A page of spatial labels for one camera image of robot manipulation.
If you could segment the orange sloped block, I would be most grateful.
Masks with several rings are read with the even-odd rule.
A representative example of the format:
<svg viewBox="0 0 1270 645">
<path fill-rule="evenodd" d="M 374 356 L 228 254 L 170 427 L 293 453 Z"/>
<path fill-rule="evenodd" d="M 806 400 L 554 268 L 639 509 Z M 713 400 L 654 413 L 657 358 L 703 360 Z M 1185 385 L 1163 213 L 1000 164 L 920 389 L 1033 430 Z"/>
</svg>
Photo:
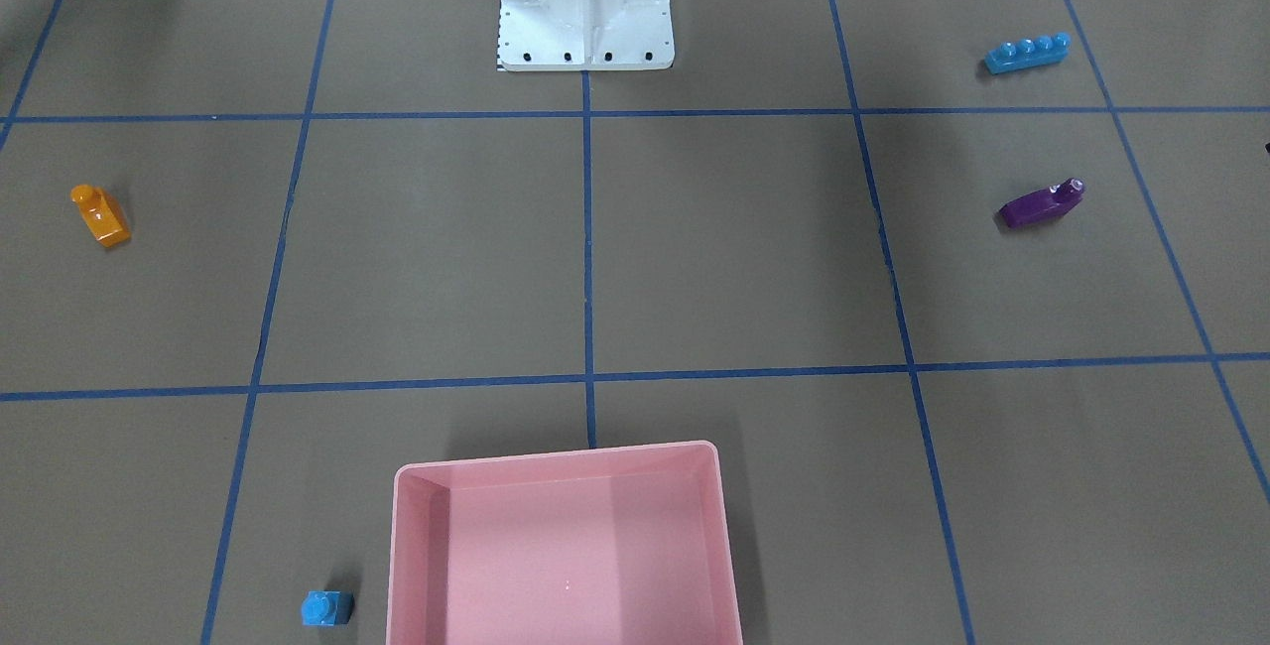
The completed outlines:
<svg viewBox="0 0 1270 645">
<path fill-rule="evenodd" d="M 117 198 L 102 187 L 81 184 L 69 192 L 77 215 L 104 250 L 130 241 L 132 232 Z"/>
</svg>

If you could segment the purple sloped block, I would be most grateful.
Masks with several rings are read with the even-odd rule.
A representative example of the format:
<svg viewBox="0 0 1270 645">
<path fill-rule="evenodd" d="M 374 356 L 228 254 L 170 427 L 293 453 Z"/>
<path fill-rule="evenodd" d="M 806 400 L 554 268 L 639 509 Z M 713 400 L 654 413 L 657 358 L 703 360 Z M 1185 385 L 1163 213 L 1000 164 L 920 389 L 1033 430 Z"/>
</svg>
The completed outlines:
<svg viewBox="0 0 1270 645">
<path fill-rule="evenodd" d="M 1068 215 L 1085 196 L 1085 182 L 1071 178 L 1060 184 L 1041 190 L 1026 193 L 1008 201 L 998 209 L 998 216 L 1007 229 L 1025 229 L 1045 223 Z"/>
</svg>

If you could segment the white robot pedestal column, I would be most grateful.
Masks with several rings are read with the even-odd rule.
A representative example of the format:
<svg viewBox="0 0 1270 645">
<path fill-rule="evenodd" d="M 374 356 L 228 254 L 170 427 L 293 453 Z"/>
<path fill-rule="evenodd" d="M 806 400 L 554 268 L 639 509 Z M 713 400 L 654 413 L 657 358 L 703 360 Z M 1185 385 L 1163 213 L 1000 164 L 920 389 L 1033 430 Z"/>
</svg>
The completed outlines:
<svg viewBox="0 0 1270 645">
<path fill-rule="evenodd" d="M 671 0 L 500 0 L 497 62 L 511 72 L 672 67 Z"/>
</svg>

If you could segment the small blue single-stud block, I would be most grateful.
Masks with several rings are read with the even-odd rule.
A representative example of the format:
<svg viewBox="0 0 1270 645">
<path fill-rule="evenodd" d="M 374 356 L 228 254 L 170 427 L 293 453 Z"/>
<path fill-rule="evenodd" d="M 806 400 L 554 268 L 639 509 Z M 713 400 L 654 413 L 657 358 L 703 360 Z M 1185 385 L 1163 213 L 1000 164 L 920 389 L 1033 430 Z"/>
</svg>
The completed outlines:
<svg viewBox="0 0 1270 645">
<path fill-rule="evenodd" d="M 352 590 L 309 590 L 300 604 L 301 623 L 306 627 L 344 626 L 352 618 Z"/>
</svg>

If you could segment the long blue four-stud block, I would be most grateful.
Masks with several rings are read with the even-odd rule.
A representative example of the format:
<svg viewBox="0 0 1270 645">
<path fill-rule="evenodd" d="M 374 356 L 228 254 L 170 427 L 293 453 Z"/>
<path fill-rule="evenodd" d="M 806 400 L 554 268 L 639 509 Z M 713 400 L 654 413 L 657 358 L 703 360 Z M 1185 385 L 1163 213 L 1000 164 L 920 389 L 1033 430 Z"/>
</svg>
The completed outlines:
<svg viewBox="0 0 1270 645">
<path fill-rule="evenodd" d="M 989 50 L 983 62 L 989 74 L 998 75 L 1024 69 L 1057 65 L 1066 61 L 1071 52 L 1072 38 L 1067 32 L 1054 36 L 1038 36 L 1020 41 L 1005 41 Z"/>
</svg>

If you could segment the pink plastic box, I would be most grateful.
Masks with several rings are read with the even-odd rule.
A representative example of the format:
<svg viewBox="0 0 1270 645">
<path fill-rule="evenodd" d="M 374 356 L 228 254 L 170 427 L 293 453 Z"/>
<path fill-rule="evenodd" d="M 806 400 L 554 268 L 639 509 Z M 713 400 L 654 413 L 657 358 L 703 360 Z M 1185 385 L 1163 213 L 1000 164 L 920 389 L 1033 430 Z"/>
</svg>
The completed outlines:
<svg viewBox="0 0 1270 645">
<path fill-rule="evenodd" d="M 707 441 L 406 463 L 389 644 L 739 644 Z"/>
</svg>

